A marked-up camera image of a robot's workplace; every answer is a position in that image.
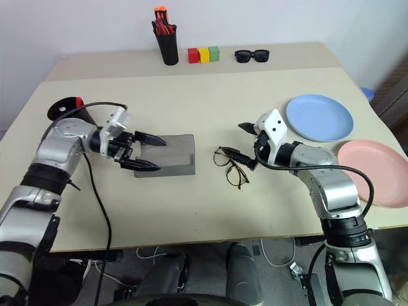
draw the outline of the green cube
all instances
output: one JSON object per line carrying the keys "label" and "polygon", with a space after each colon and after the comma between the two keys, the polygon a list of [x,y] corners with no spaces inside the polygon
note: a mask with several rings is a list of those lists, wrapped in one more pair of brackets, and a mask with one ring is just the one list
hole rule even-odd
{"label": "green cube", "polygon": [[210,62],[217,62],[219,61],[219,49],[217,46],[208,47],[210,50]]}

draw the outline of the sunglasses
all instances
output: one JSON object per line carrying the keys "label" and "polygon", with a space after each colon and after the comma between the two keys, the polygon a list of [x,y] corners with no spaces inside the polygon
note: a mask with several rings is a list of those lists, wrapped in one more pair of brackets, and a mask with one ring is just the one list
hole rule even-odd
{"label": "sunglasses", "polygon": [[269,50],[255,50],[253,52],[249,50],[235,51],[235,57],[237,62],[249,62],[251,57],[257,62],[267,62],[269,59]]}

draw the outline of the blue plate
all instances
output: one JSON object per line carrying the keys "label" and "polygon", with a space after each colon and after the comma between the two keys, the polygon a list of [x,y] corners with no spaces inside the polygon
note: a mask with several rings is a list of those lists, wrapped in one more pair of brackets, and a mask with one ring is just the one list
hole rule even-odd
{"label": "blue plate", "polygon": [[293,98],[286,108],[292,128],[315,142],[336,142],[353,130],[353,118],[339,102],[319,94]]}

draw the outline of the table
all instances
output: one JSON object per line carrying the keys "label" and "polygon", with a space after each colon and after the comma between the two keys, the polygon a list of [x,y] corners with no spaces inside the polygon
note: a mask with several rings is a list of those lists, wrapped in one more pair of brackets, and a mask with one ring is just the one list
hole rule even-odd
{"label": "table", "polygon": [[[90,154],[96,185],[112,222],[112,247],[321,233],[308,190],[298,178],[259,166],[255,172],[245,170],[251,183],[241,191],[227,183],[226,169],[213,164],[214,149],[225,145],[253,156],[254,137],[239,129],[238,123],[254,122],[271,108],[278,108],[284,116],[291,98],[323,94],[353,115],[354,131],[346,140],[375,140],[405,155],[322,44],[251,46],[249,49],[269,49],[270,60],[247,64],[235,62],[233,51],[239,48],[220,48],[221,61],[207,64],[188,64],[187,52],[180,50],[176,66],[165,66],[158,50],[67,55],[38,86],[1,142],[0,203],[27,171],[50,124],[49,106],[67,96],[81,96],[86,103],[127,104],[130,131],[191,133],[195,138],[194,176],[134,178],[117,163]],[[114,108],[88,110],[103,124]],[[289,142],[298,140],[332,150],[343,143],[314,143],[288,129]],[[61,223],[52,250],[103,249],[106,224],[84,161],[72,179],[82,191],[67,186],[62,194],[57,211]],[[372,207],[366,221],[371,228],[406,226],[408,207]]]}

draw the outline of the black pen holder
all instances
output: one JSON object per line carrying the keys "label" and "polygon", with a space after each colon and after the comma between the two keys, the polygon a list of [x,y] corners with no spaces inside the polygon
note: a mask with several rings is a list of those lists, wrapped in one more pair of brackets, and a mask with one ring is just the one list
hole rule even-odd
{"label": "black pen holder", "polygon": [[166,65],[172,66],[179,62],[179,54],[177,53],[177,40],[176,40],[176,26],[173,25],[174,33],[170,35],[156,35],[157,42],[159,43],[159,48],[163,62]]}

